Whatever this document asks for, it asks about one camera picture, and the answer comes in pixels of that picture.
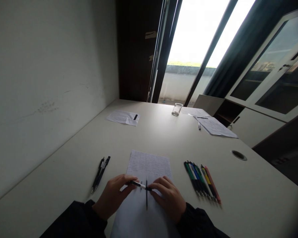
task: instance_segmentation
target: sky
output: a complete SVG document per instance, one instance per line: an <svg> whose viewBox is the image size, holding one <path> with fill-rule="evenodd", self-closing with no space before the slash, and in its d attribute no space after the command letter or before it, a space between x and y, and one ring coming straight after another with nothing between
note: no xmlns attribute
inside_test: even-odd
<svg viewBox="0 0 298 238"><path fill-rule="evenodd" d="M183 0L168 62L201 64L229 0ZM217 67L255 0L239 0L207 67Z"/></svg>

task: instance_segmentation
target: finger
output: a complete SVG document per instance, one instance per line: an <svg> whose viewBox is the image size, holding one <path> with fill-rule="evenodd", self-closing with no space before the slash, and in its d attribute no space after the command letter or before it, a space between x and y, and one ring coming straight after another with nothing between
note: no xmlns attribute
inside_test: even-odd
<svg viewBox="0 0 298 238"><path fill-rule="evenodd" d="M154 183L160 183L166 188L171 188L171 184L165 180L163 177L159 177L156 180L154 180Z"/></svg>
<svg viewBox="0 0 298 238"><path fill-rule="evenodd" d="M167 180L171 185L174 186L173 182L172 182L167 176L163 176L163 178L164 178L165 180Z"/></svg>
<svg viewBox="0 0 298 238"><path fill-rule="evenodd" d="M159 192L161 192L161 194L163 196L167 196L168 195L168 190L166 187L164 187L162 184L160 183L152 183L148 186L149 188L152 188L152 189L157 189Z"/></svg>
<svg viewBox="0 0 298 238"><path fill-rule="evenodd" d="M118 180L117 180L117 186L118 187L122 187L125 183L131 181L131 180L137 180L138 178L133 176L133 175L123 175L122 177L120 177Z"/></svg>
<svg viewBox="0 0 298 238"><path fill-rule="evenodd" d="M125 198L131 193L132 190L134 190L135 188L137 188L136 185L133 185L133 184L129 184L127 187L125 187L125 189L123 191L121 191L120 193L120 199L121 199L121 202L123 200L125 200Z"/></svg>
<svg viewBox="0 0 298 238"><path fill-rule="evenodd" d="M139 179L138 180L134 180L134 181L136 181L136 182L139 182ZM127 182L127 183L125 183L125 185L129 185L130 183L129 182Z"/></svg>
<svg viewBox="0 0 298 238"><path fill-rule="evenodd" d="M154 191L150 191L150 194L153 196L153 198L156 200L156 202L162 207L162 208L165 208L165 200L160 197L156 192Z"/></svg>
<svg viewBox="0 0 298 238"><path fill-rule="evenodd" d="M116 182L118 179L120 179L122 176L124 176L124 174L118 175L114 178L111 179L112 182Z"/></svg>

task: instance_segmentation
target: yellow pen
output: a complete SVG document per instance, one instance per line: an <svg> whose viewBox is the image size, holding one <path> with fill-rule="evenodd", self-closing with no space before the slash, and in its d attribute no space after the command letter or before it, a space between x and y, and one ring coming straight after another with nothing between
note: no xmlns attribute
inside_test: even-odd
<svg viewBox="0 0 298 238"><path fill-rule="evenodd" d="M212 187L211 181L210 181L210 179L209 179L209 177L208 177L208 175L207 175L207 173L206 173L205 168L203 167L203 165L201 165L201 170L202 170L202 173L203 173L203 175L205 177L206 182L209 185L209 189L210 189L210 192L213 195L213 198L215 199L216 202L218 202L218 200L216 199L216 193L215 193L215 191L214 191L214 189Z"/></svg>

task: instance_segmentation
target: cabinet handle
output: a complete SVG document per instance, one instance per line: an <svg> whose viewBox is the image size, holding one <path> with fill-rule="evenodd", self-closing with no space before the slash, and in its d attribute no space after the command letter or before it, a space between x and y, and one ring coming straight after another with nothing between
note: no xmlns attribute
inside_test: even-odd
<svg viewBox="0 0 298 238"><path fill-rule="evenodd" d="M235 119L235 121L233 121L233 124L235 123L235 122L237 122L237 120L239 119L240 117L237 117L236 119Z"/></svg>

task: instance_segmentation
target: pink pen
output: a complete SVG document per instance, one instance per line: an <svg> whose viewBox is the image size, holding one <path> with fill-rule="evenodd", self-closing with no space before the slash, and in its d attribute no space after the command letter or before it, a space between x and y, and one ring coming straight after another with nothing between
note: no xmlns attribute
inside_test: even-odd
<svg viewBox="0 0 298 238"><path fill-rule="evenodd" d="M214 191L215 191L215 193L216 193L216 199L218 200L218 203L221 204L220 196L219 196L219 194L218 194L218 191L216 190L215 184L214 184L213 179L212 179L212 177L211 177L211 174L210 174L210 172L209 172L209 170L208 170L208 167L205 166L205 170L206 170L206 173L208 174L208 177L209 177L209 179L210 179L210 182L211 182L211 184L212 184L212 186L213 186L213 188L214 188Z"/></svg>

